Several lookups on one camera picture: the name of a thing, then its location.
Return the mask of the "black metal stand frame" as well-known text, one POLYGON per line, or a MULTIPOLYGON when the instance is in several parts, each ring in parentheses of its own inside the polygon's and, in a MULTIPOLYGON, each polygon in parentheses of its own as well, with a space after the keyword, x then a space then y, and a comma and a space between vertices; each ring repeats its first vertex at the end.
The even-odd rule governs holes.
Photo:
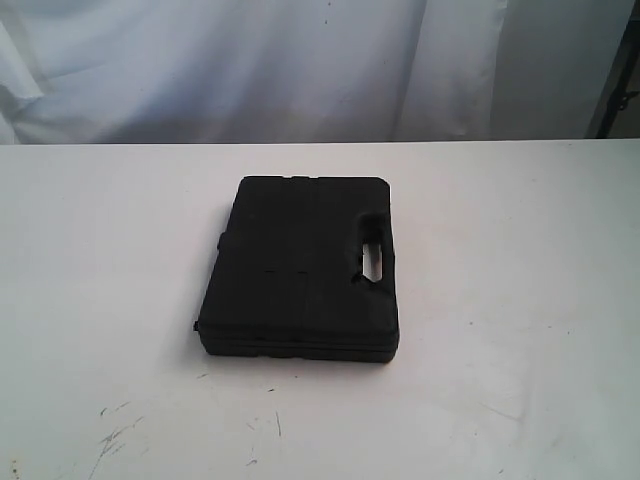
POLYGON ((606 95, 605 109, 595 133, 596 139, 608 138, 618 114, 639 97, 639 89, 631 87, 638 62, 639 2, 635 1, 607 79, 610 86, 603 91, 606 95))

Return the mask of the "black plastic tool case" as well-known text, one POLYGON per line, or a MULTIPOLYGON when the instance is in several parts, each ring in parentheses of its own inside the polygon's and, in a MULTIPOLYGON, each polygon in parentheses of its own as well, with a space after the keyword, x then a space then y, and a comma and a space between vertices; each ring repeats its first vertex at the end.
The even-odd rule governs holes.
POLYGON ((389 184, 243 178, 194 328, 211 355, 391 361, 400 328, 389 184))

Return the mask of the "white backdrop curtain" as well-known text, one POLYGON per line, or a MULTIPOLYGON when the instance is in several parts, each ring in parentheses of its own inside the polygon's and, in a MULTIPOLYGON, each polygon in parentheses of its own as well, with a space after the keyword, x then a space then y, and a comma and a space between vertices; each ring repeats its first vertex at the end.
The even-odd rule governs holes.
POLYGON ((628 1, 5 1, 5 144, 584 137, 628 1))

